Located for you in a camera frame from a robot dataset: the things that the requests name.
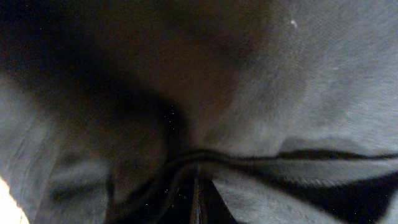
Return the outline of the black t-shirt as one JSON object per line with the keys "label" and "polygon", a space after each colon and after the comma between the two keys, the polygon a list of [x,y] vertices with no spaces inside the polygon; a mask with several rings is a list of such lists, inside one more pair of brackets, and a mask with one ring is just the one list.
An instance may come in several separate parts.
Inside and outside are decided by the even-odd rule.
{"label": "black t-shirt", "polygon": [[29,223],[397,222],[396,1],[2,1]]}

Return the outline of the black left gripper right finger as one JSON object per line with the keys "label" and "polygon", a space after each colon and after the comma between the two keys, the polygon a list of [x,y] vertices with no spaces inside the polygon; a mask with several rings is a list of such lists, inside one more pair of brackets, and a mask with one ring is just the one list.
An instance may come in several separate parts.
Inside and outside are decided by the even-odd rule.
{"label": "black left gripper right finger", "polygon": [[200,224],[238,224],[212,180],[200,179]]}

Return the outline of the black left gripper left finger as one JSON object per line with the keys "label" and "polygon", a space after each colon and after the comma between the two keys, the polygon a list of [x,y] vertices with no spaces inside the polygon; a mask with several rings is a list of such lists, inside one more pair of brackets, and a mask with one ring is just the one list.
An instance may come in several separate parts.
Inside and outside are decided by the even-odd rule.
{"label": "black left gripper left finger", "polygon": [[190,224],[200,224],[200,185],[198,177],[194,180],[192,209],[190,214]]}

